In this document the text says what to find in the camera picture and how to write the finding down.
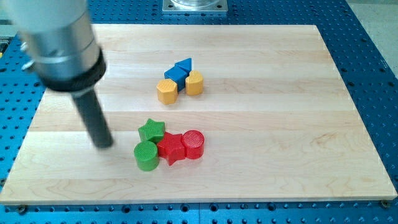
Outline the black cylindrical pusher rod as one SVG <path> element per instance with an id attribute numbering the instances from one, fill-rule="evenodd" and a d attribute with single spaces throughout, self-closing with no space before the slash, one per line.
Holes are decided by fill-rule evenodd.
<path id="1" fill-rule="evenodd" d="M 113 137 L 94 89 L 72 95 L 92 143 L 98 149 L 113 145 Z"/>

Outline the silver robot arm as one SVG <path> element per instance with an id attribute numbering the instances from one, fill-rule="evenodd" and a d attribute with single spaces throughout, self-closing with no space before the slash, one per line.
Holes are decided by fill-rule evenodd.
<path id="1" fill-rule="evenodd" d="M 94 35 L 88 3 L 82 0 L 7 0 L 2 4 L 30 61 L 23 70 L 38 74 L 49 89 L 71 94 L 93 144 L 112 146 L 113 137 L 95 93 L 106 71 Z"/>

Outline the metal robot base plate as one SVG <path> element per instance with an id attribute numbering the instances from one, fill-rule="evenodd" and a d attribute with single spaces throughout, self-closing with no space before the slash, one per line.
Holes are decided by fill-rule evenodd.
<path id="1" fill-rule="evenodd" d="M 162 11 L 177 12 L 228 12 L 227 0 L 163 0 Z"/>

